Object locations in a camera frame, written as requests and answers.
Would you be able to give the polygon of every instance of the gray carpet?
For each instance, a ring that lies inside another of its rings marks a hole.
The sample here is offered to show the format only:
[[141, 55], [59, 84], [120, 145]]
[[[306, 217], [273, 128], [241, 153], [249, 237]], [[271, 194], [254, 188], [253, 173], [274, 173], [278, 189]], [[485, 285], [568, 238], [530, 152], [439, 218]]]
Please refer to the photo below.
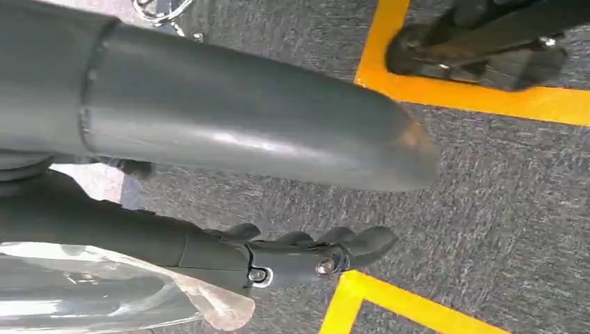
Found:
[[[350, 80], [375, 0], [204, 0], [183, 25], [213, 44]], [[448, 1], [416, 0], [427, 21]], [[555, 85], [588, 88], [588, 31]], [[160, 166], [138, 204], [224, 228], [255, 223], [271, 237], [333, 226], [392, 227], [396, 248], [367, 273], [513, 333], [590, 333], [590, 129], [407, 105], [441, 151], [429, 189], [375, 193], [270, 177]], [[335, 282], [256, 291], [238, 333], [318, 333]], [[215, 333], [206, 324], [158, 330]], [[354, 333], [431, 333], [364, 305]]]

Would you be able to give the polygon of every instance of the gray cylinder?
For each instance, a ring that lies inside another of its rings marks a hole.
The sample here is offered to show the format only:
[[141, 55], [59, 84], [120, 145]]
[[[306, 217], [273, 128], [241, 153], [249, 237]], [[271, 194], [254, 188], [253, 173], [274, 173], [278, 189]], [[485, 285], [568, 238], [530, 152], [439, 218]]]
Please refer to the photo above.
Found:
[[297, 67], [21, 0], [0, 0], [0, 47], [5, 149], [384, 191], [436, 176], [393, 101]]

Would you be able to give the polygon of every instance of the yellow tape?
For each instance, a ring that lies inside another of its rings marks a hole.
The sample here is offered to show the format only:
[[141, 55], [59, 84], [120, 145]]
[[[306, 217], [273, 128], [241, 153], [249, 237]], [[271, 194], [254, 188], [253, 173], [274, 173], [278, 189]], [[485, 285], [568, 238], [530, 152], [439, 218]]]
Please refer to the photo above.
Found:
[[509, 334], [357, 271], [348, 272], [340, 278], [320, 334], [350, 333], [363, 300], [442, 334]]
[[590, 126], [590, 91], [534, 88], [507, 93], [461, 83], [403, 77], [385, 68], [385, 51], [404, 23], [410, 0], [380, 0], [356, 83], [394, 100]]

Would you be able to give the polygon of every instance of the bolt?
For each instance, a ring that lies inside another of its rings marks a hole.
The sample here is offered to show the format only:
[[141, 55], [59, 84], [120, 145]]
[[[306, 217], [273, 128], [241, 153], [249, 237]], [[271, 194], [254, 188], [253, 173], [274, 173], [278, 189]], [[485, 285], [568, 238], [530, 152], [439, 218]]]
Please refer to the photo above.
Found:
[[194, 33], [193, 38], [195, 42], [203, 43], [205, 41], [205, 35], [203, 33]]
[[317, 264], [315, 270], [318, 275], [325, 276], [325, 275], [331, 275], [332, 273], [334, 273], [335, 268], [336, 268], [336, 262], [334, 262], [334, 260], [323, 259], [322, 261], [320, 261]]
[[554, 47], [557, 44], [557, 41], [551, 37], [541, 37], [539, 40], [548, 47]]
[[264, 269], [252, 269], [248, 273], [248, 279], [253, 283], [262, 283], [266, 280], [266, 270]]

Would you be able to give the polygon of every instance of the clear plastic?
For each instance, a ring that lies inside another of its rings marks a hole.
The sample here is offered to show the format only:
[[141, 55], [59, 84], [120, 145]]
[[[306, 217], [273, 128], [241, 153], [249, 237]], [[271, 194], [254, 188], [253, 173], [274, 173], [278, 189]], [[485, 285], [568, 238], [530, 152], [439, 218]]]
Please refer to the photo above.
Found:
[[112, 333], [205, 319], [233, 331], [250, 298], [92, 246], [0, 244], [0, 333]]

